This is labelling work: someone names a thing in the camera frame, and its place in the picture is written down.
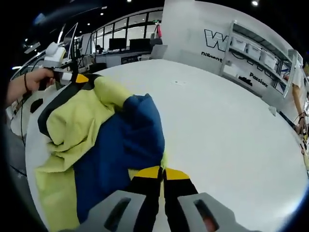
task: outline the bracelet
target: bracelet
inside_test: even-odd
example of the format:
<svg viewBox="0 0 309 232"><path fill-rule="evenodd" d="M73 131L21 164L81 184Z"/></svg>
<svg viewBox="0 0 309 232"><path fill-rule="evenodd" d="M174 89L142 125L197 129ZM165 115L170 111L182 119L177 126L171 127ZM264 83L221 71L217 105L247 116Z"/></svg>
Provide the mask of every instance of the bracelet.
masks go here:
<svg viewBox="0 0 309 232"><path fill-rule="evenodd" d="M27 87L26 74L27 74L27 73L25 73L25 75L24 75L24 82L25 82L26 92L28 93L28 92L31 92L31 91L30 91L30 90L28 89L28 87Z"/></svg>
<svg viewBox="0 0 309 232"><path fill-rule="evenodd" d="M298 120L298 123L300 123L300 120L302 120L302 119L304 119L304 117L300 117L299 120Z"/></svg>

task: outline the computer monitor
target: computer monitor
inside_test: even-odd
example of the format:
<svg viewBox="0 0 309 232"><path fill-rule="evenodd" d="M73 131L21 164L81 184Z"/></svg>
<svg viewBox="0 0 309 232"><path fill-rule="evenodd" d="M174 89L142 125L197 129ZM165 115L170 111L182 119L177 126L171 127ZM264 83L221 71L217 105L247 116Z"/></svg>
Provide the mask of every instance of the computer monitor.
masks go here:
<svg viewBox="0 0 309 232"><path fill-rule="evenodd" d="M126 48L125 38L110 39L110 48L109 48L110 51L125 48Z"/></svg>
<svg viewBox="0 0 309 232"><path fill-rule="evenodd" d="M149 50L151 50L150 39L130 40L130 50L134 50L134 51L149 51Z"/></svg>
<svg viewBox="0 0 309 232"><path fill-rule="evenodd" d="M67 51L64 58L68 58L68 59L74 58L74 36L76 33L77 25L78 23L76 23L64 36L63 46L65 47Z"/></svg>

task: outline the window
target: window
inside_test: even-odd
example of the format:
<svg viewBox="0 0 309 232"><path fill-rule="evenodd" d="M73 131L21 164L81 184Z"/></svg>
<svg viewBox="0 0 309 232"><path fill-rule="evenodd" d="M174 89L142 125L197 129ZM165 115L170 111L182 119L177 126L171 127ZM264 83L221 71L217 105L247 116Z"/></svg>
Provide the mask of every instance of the window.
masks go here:
<svg viewBox="0 0 309 232"><path fill-rule="evenodd" d="M147 14L138 14L138 15L130 17L129 26L137 24L137 23L145 23L146 22L146 16L147 16Z"/></svg>
<svg viewBox="0 0 309 232"><path fill-rule="evenodd" d="M126 45L130 46L130 40L132 40L132 39L142 39L142 38L144 38L144 31L145 31L145 26L129 28L127 30Z"/></svg>
<svg viewBox="0 0 309 232"><path fill-rule="evenodd" d="M115 23L115 30L120 29L120 28L125 28L126 27L126 19L124 18L118 22Z"/></svg>
<svg viewBox="0 0 309 232"><path fill-rule="evenodd" d="M120 29L114 32L114 38L125 38L126 37L126 29Z"/></svg>
<svg viewBox="0 0 309 232"><path fill-rule="evenodd" d="M100 45L100 47L103 47L103 28L98 30L97 45Z"/></svg>
<svg viewBox="0 0 309 232"><path fill-rule="evenodd" d="M105 34L112 31L112 24L105 27Z"/></svg>
<svg viewBox="0 0 309 232"><path fill-rule="evenodd" d="M156 25L147 25L146 38L150 39L151 35L155 32Z"/></svg>
<svg viewBox="0 0 309 232"><path fill-rule="evenodd" d="M163 11L150 12L148 17L148 22L153 22L155 20L162 20Z"/></svg>
<svg viewBox="0 0 309 232"><path fill-rule="evenodd" d="M112 38L112 34L107 34L104 36L104 50L108 50L110 48L110 39Z"/></svg>
<svg viewBox="0 0 309 232"><path fill-rule="evenodd" d="M95 32L91 35L91 52L92 53L96 52L96 33Z"/></svg>

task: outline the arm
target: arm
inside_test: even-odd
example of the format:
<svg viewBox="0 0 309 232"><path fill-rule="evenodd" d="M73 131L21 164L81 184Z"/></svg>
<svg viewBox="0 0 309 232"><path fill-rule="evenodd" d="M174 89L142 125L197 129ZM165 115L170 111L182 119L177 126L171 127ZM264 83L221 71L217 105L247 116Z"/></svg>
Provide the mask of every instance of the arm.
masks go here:
<svg viewBox="0 0 309 232"><path fill-rule="evenodd" d="M297 112L300 115L301 113L303 113L303 110L301 108L301 104L299 100L299 93L300 93L300 88L297 85L292 84L292 95L293 95L294 103L295 103Z"/></svg>
<svg viewBox="0 0 309 232"><path fill-rule="evenodd" d="M33 72L29 72L26 74L26 83L25 76L19 76L9 82L8 92L6 95L6 107L10 106L14 101L18 98L22 97L26 93L26 86L29 91L36 91L40 87L40 81L46 77L49 77L48 85L52 85L55 80L52 78L54 76L53 71L48 69L37 69Z"/></svg>

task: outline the yellow cloth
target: yellow cloth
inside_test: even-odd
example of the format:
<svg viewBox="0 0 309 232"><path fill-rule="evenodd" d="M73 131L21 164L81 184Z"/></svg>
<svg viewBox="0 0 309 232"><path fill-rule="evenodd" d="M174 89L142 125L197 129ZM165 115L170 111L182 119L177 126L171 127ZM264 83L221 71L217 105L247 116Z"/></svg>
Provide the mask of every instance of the yellow cloth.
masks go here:
<svg viewBox="0 0 309 232"><path fill-rule="evenodd" d="M303 157L304 157L306 169L307 169L307 171L309 171L309 156L306 154Z"/></svg>
<svg viewBox="0 0 309 232"><path fill-rule="evenodd" d="M114 108L132 94L106 77L98 77L92 90L80 90L47 120L53 143L51 156L35 170L39 198L52 232L74 229L76 188L72 165L95 144L99 128L114 114Z"/></svg>

